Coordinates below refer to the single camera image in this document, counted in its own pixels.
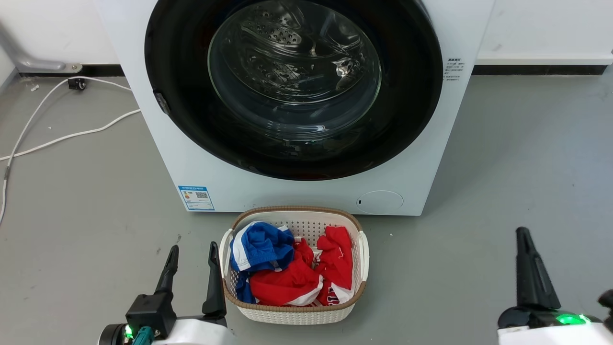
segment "brown basket rim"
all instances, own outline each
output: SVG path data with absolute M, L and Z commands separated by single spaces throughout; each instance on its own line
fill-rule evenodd
M 339 209 L 331 209 L 327 207 L 317 207 L 317 206 L 257 207 L 257 208 L 250 209 L 248 211 L 241 213 L 236 219 L 236 221 L 232 224 L 232 229 L 236 228 L 238 223 L 240 223 L 241 220 L 243 220 L 245 217 L 249 215 L 252 215 L 254 213 L 260 213 L 260 212 L 274 212 L 274 211 L 311 211 L 311 212 L 325 212 L 325 213 L 338 214 L 338 215 L 342 215 L 343 217 L 346 217 L 347 219 L 349 219 L 356 226 L 358 231 L 362 231 L 362 226 L 357 221 L 357 219 L 350 213 L 339 210 Z M 271 311 L 271 312 L 322 312 L 322 311 L 342 310 L 342 309 L 348 308 L 352 306 L 353 304 L 355 304 L 357 300 L 359 300 L 360 297 L 362 297 L 362 294 L 364 293 L 364 289 L 366 288 L 366 281 L 362 281 L 362 283 L 360 284 L 360 287 L 356 291 L 356 294 L 353 295 L 353 297 L 349 301 L 345 303 L 341 303 L 341 304 L 336 304 L 333 306 L 321 306 L 321 307 L 292 307 L 292 306 L 277 307 L 277 306 L 263 306 L 259 304 L 245 303 L 243 301 L 238 300 L 236 297 L 232 296 L 232 294 L 230 293 L 226 285 L 225 279 L 223 279 L 223 287 L 224 287 L 224 295 L 226 296 L 226 298 L 230 302 L 232 302 L 232 304 L 240 308 L 258 310 L 258 311 Z

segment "white wall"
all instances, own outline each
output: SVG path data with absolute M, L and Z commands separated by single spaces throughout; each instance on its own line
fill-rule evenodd
M 0 89 L 4 85 L 4 82 L 11 76 L 14 69 L 15 66 L 13 65 L 13 62 L 0 47 Z
M 0 23 L 35 58 L 119 63 L 92 0 L 0 0 Z
M 0 0 L 0 22 L 34 57 L 118 63 L 92 0 Z M 497 0 L 478 63 L 610 64 L 612 49 L 613 0 Z
M 613 0 L 497 0 L 478 64 L 611 64 Z

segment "washing machine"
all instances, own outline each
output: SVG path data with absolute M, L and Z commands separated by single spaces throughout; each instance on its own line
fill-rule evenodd
M 96 5 L 186 210 L 420 215 L 493 2 Z

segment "clothing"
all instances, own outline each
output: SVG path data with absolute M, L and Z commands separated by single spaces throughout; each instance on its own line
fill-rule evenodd
M 230 242 L 230 263 L 237 271 L 281 271 L 294 259 L 294 236 L 286 226 L 251 222 Z
M 260 304 L 307 306 L 319 294 L 324 278 L 311 265 L 313 251 L 305 239 L 294 243 L 294 261 L 280 271 L 259 271 L 249 279 L 251 293 Z
M 315 271 L 324 277 L 317 300 L 324 306 L 345 303 L 354 295 L 351 238 L 345 227 L 326 227 L 326 235 L 317 240 L 322 250 Z
M 249 272 L 242 271 L 238 273 L 238 279 L 236 281 L 236 298 L 239 301 L 245 303 L 255 304 L 258 300 L 253 297 L 251 293 L 251 286 L 249 284 Z

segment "gray floor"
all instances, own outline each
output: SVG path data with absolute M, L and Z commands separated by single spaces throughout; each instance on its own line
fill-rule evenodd
M 57 81 L 22 81 L 0 96 L 0 155 Z M 108 85 L 62 88 L 21 148 L 136 108 Z M 249 344 L 493 344 L 500 312 L 514 304 L 520 225 L 563 307 L 603 317 L 596 299 L 613 288 L 612 112 L 611 69 L 472 78 L 424 215 L 359 217 L 371 263 L 352 314 L 288 327 L 229 305 L 229 327 Z M 0 227 L 2 342 L 93 344 L 138 293 L 153 291 L 179 238 L 173 304 L 179 315 L 199 313 L 208 243 L 235 217 L 185 212 L 140 115 L 16 158 Z

